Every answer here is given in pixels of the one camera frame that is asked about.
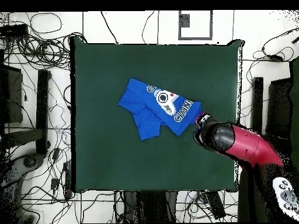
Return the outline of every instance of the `blue t-shirt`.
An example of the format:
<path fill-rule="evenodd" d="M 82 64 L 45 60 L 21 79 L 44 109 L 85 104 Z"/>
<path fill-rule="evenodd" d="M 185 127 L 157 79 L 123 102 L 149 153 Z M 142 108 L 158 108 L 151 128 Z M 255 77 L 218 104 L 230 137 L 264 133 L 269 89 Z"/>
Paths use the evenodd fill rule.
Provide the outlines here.
<path fill-rule="evenodd" d="M 141 140 L 157 137 L 161 124 L 179 136 L 201 113 L 200 102 L 132 78 L 119 106 L 133 113 Z"/>

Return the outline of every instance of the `green mat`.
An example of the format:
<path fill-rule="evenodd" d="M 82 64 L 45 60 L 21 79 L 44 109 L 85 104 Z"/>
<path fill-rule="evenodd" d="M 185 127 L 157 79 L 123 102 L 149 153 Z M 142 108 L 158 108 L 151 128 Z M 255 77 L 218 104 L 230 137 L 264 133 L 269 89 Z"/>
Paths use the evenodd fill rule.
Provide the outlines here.
<path fill-rule="evenodd" d="M 162 126 L 159 137 L 140 141 L 132 114 L 117 104 L 134 78 L 200 101 L 220 121 L 235 121 L 243 41 L 115 45 L 75 38 L 74 44 L 77 191 L 235 189 L 234 162 L 199 147 L 195 125 L 181 136 Z"/>

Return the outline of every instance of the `black stand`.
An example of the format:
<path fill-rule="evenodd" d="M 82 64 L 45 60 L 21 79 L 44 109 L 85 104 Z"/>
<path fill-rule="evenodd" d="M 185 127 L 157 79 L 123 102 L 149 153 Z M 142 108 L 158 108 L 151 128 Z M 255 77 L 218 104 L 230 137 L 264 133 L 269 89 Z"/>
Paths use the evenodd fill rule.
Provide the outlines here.
<path fill-rule="evenodd" d="M 48 82 L 51 79 L 51 72 L 42 69 L 38 73 L 36 129 L 5 134 L 4 138 L 7 149 L 36 141 L 36 152 L 45 155 L 48 149 Z"/>

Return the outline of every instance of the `tangled wires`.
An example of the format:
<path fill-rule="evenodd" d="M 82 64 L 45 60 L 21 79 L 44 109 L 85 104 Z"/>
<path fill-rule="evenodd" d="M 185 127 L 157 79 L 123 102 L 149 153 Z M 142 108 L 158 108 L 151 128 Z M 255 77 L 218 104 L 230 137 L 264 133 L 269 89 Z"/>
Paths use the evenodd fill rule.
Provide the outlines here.
<path fill-rule="evenodd" d="M 7 54 L 7 56 L 5 57 L 5 61 L 18 49 L 20 54 L 27 61 L 24 63 L 20 62 L 21 64 L 30 64 L 35 69 L 37 68 L 34 66 L 41 66 L 44 69 L 57 67 L 69 70 L 69 39 L 71 37 L 79 37 L 84 43 L 87 43 L 87 40 L 85 39 L 83 34 L 75 32 L 66 36 L 44 39 L 41 37 L 41 34 L 54 33 L 61 30 L 62 24 L 60 17 L 54 13 L 37 13 L 29 18 L 28 14 L 25 14 L 28 17 L 29 24 L 20 21 L 9 20 L 14 24 L 27 25 L 30 31 L 29 34 L 24 37 L 2 38 L 2 46 L 4 46 L 5 53 Z M 38 15 L 55 16 L 59 20 L 60 27 L 56 30 L 47 32 L 36 31 L 33 28 L 33 19 Z"/>

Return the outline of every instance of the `cartoon print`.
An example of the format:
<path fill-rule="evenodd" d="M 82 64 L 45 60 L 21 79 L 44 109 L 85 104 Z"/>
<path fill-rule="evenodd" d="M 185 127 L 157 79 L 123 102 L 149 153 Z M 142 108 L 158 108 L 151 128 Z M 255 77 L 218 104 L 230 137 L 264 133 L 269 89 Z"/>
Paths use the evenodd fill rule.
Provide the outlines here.
<path fill-rule="evenodd" d="M 157 89 L 154 92 L 156 101 L 162 107 L 162 109 L 170 116 L 176 114 L 174 101 L 179 97 L 177 94 L 169 92 L 167 90 Z"/>

